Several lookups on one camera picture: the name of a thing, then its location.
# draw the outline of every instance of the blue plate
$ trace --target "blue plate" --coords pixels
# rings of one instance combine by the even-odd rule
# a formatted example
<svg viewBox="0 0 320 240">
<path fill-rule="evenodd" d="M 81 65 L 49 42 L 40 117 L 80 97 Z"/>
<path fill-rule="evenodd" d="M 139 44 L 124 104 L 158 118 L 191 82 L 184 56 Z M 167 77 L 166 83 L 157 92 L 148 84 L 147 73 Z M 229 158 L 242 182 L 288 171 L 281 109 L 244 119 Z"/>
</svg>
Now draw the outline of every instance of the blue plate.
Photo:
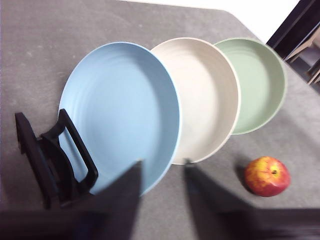
<svg viewBox="0 0 320 240">
<path fill-rule="evenodd" d="M 146 48 L 113 42 L 90 52 L 71 73 L 59 108 L 68 112 L 98 169 L 92 194 L 139 159 L 143 193 L 167 172 L 180 135 L 179 101 L 167 70 Z M 81 181 L 87 168 L 67 130 L 59 142 Z"/>
</svg>

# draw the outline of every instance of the plate rim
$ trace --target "plate rim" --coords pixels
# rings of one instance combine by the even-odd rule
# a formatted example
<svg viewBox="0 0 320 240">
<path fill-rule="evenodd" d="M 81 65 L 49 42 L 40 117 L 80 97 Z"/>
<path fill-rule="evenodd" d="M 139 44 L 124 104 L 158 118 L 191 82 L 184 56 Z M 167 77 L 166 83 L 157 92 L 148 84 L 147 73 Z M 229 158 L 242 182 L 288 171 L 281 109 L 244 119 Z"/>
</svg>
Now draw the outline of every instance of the plate rim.
<svg viewBox="0 0 320 240">
<path fill-rule="evenodd" d="M 266 125 L 268 122 L 270 122 L 275 116 L 276 114 L 279 112 L 280 108 L 283 106 L 284 102 L 285 102 L 285 98 L 287 95 L 287 91 L 288 91 L 288 76 L 287 76 L 287 71 L 285 70 L 285 66 L 284 63 L 282 61 L 282 59 L 279 57 L 279 55 L 276 53 L 275 50 L 273 50 L 270 46 L 268 46 L 267 44 L 262 43 L 261 41 L 254 39 L 254 38 L 250 38 L 250 37 L 230 37 L 221 41 L 218 41 L 214 44 L 214 46 L 217 46 L 218 44 L 222 44 L 224 42 L 229 42 L 229 41 L 238 41 L 238 40 L 244 40 L 244 41 L 248 41 L 248 42 L 252 42 L 255 44 L 258 44 L 260 46 L 262 46 L 264 49 L 268 50 L 270 53 L 272 53 L 272 55 L 276 58 L 277 63 L 280 65 L 281 71 L 282 71 L 282 76 L 283 76 L 283 94 L 281 96 L 281 99 L 275 109 L 275 111 L 265 120 L 263 121 L 263 123 L 259 124 L 258 126 L 249 129 L 247 131 L 238 131 L 238 132 L 233 132 L 232 135 L 243 135 L 243 134 L 248 134 L 248 133 L 252 133 L 260 128 L 262 128 L 264 125 Z"/>
<path fill-rule="evenodd" d="M 173 151 L 172 151 L 172 154 L 171 154 L 171 158 L 170 158 L 170 160 L 168 161 L 166 167 L 164 168 L 162 174 L 156 179 L 156 181 L 154 181 L 153 184 L 151 184 L 149 187 L 147 187 L 147 188 L 144 189 L 144 190 L 141 188 L 141 194 L 140 194 L 140 195 L 142 196 L 142 195 L 146 194 L 147 192 L 149 192 L 151 189 L 153 189 L 153 188 L 164 178 L 164 176 L 167 174 L 170 166 L 172 165 L 172 162 L 173 162 L 174 157 L 175 157 L 175 155 L 176 155 L 176 153 L 177 153 L 178 145 L 179 145 L 179 142 L 180 142 L 180 139 L 181 139 L 181 129 L 182 129 L 182 121 L 183 121 L 183 120 L 182 120 L 182 113 L 181 113 L 181 100 L 180 100 L 180 97 L 179 97 L 179 95 L 178 95 L 178 93 L 177 93 L 177 87 L 176 87 L 176 85 L 175 85 L 175 83 L 174 83 L 174 81 L 173 81 L 173 79 L 172 79 L 172 76 L 171 76 L 170 72 L 168 71 L 168 69 L 166 68 L 166 66 L 163 64 L 163 62 L 162 62 L 155 54 L 153 54 L 153 53 L 152 53 L 149 49 L 147 49 L 146 47 L 141 46 L 141 45 L 139 45 L 139 44 L 137 44 L 137 43 L 134 43 L 134 42 L 129 42 L 129 41 L 114 41 L 114 42 L 109 42 L 109 43 L 100 45 L 100 46 L 96 47 L 95 49 L 91 50 L 89 53 L 87 53 L 87 54 L 76 64 L 76 66 L 73 68 L 72 72 L 70 73 L 69 77 L 67 78 L 67 80 L 66 80 L 66 82 L 65 82 L 65 84 L 64 84 L 64 86 L 63 86 L 62 93 L 61 93 L 61 97 L 60 97 L 60 100 L 59 100 L 58 115 L 59 115 L 59 110 L 62 108 L 61 104 L 62 104 L 62 99 L 63 99 L 64 93 L 65 93 L 65 89 L 66 89 L 66 87 L 67 87 L 67 85 L 68 85 L 68 82 L 69 82 L 69 80 L 71 79 L 72 74 L 74 73 L 74 71 L 75 71 L 76 69 L 78 69 L 78 68 L 79 68 L 79 65 L 80 65 L 86 58 L 88 58 L 93 52 L 98 51 L 99 49 L 104 48 L 104 47 L 106 47 L 106 46 L 117 45 L 117 44 L 125 44 L 125 45 L 130 45 L 130 46 L 138 47 L 138 48 L 144 50 L 145 52 L 147 52 L 148 54 L 150 54 L 156 61 L 158 61 L 158 62 L 160 63 L 160 65 L 163 67 L 163 69 L 165 70 L 166 74 L 168 75 L 168 78 L 170 79 L 170 82 L 172 83 L 173 90 L 174 90 L 174 93 L 175 93 L 175 96 L 176 96 L 176 99 L 177 99 L 177 106 L 178 106 L 178 108 L 177 108 L 177 110 L 178 110 L 178 128 L 177 128 L 177 136 L 176 136 L 176 140 L 175 140 L 175 146 L 174 146 L 174 148 L 173 148 Z"/>
<path fill-rule="evenodd" d="M 227 58 L 227 56 L 219 49 L 217 48 L 216 46 L 214 46 L 212 43 L 206 41 L 206 40 L 203 40 L 203 39 L 200 39 L 200 38 L 196 38 L 196 37 L 187 37 L 187 36 L 183 36 L 183 37 L 175 37 L 175 38 L 171 38 L 171 39 L 168 39 L 166 41 L 163 41 L 161 42 L 160 44 L 156 45 L 155 47 L 153 47 L 150 51 L 152 52 L 155 48 L 161 46 L 161 45 L 164 45 L 168 42 L 173 42 L 173 41 L 179 41 L 179 40 L 192 40 L 192 41 L 196 41 L 196 42 L 201 42 L 203 44 L 206 44 L 208 47 L 214 49 L 216 52 L 218 52 L 227 62 L 227 64 L 229 65 L 233 75 L 234 75 L 234 79 L 235 79 L 235 84 L 236 84 L 236 90 L 237 90 L 237 107 L 236 107 L 236 113 L 235 113 L 235 117 L 234 117 L 234 120 L 233 120 L 233 124 L 227 134 L 227 136 L 224 138 L 224 140 L 219 144 L 218 147 L 216 147 L 211 153 L 199 158 L 199 159 L 196 159 L 196 160 L 193 160 L 191 159 L 191 162 L 192 163 L 198 163 L 198 162 L 201 162 L 203 160 L 206 160 L 208 158 L 210 158 L 212 155 L 214 155 L 217 151 L 219 151 L 225 144 L 226 142 L 229 140 L 230 136 L 232 135 L 232 132 L 234 131 L 235 127 L 236 127 L 236 124 L 238 122 L 238 118 L 239 118 L 239 114 L 240 114 L 240 106 L 241 106 L 241 89 L 240 89 L 240 83 L 239 83 L 239 78 L 238 78 L 238 75 L 237 75 L 237 72 L 234 68 L 234 66 L 232 65 L 231 61 Z M 176 163 L 175 162 L 175 158 L 173 159 L 172 161 L 172 164 L 173 165 L 184 165 L 184 163 Z"/>
</svg>

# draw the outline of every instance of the table surface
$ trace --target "table surface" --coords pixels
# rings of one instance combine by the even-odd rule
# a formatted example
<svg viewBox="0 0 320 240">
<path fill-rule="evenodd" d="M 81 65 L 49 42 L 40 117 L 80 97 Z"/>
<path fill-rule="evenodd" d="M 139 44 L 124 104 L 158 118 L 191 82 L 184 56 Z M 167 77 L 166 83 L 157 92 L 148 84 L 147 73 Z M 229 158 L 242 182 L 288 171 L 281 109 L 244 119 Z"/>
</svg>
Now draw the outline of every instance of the table surface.
<svg viewBox="0 0 320 240">
<path fill-rule="evenodd" d="M 57 120 L 64 85 L 76 64 L 105 43 L 129 41 L 148 49 L 176 37 L 211 43 L 255 36 L 231 14 L 108 0 L 3 0 L 1 6 L 1 201 L 2 210 L 41 209 L 41 193 L 27 157 L 18 149 L 14 113 L 23 112 L 39 135 Z M 283 107 L 267 125 L 231 136 L 197 165 L 235 195 L 260 208 L 320 207 L 320 96 L 286 66 Z M 258 197 L 237 170 L 260 156 L 280 159 L 291 186 Z M 196 239 L 183 182 L 173 165 L 142 198 L 133 239 Z"/>
</svg>

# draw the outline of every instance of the plate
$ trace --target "plate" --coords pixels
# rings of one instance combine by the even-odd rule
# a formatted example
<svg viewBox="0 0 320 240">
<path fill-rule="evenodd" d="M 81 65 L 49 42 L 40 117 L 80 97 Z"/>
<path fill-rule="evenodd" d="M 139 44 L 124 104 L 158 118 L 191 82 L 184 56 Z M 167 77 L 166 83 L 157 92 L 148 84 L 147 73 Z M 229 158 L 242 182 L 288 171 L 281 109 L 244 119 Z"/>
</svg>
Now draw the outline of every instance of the plate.
<svg viewBox="0 0 320 240">
<path fill-rule="evenodd" d="M 171 39 L 151 52 L 169 71 L 180 99 L 182 130 L 173 163 L 210 157 L 228 140 L 239 114 L 241 97 L 232 65 L 218 48 L 196 38 Z"/>
<path fill-rule="evenodd" d="M 97 167 L 92 194 L 139 159 L 145 193 L 171 165 L 180 135 L 179 101 L 166 68 L 146 48 L 114 42 L 90 52 L 71 73 L 59 108 L 68 112 Z M 87 168 L 67 130 L 59 142 L 81 181 Z"/>
<path fill-rule="evenodd" d="M 241 89 L 234 135 L 250 133 L 269 122 L 284 101 L 287 80 L 281 59 L 270 47 L 248 38 L 215 44 L 231 61 Z"/>
</svg>

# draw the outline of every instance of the white wall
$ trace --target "white wall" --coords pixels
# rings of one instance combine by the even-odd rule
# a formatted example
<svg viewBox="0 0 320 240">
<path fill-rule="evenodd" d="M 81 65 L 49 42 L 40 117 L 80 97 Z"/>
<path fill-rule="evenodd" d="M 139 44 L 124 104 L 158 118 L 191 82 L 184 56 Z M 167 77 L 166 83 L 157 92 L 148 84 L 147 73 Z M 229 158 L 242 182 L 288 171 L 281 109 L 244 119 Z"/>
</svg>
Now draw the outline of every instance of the white wall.
<svg viewBox="0 0 320 240">
<path fill-rule="evenodd" d="M 225 10 L 236 16 L 262 42 L 278 29 L 298 0 L 128 0 L 204 9 Z"/>
</svg>

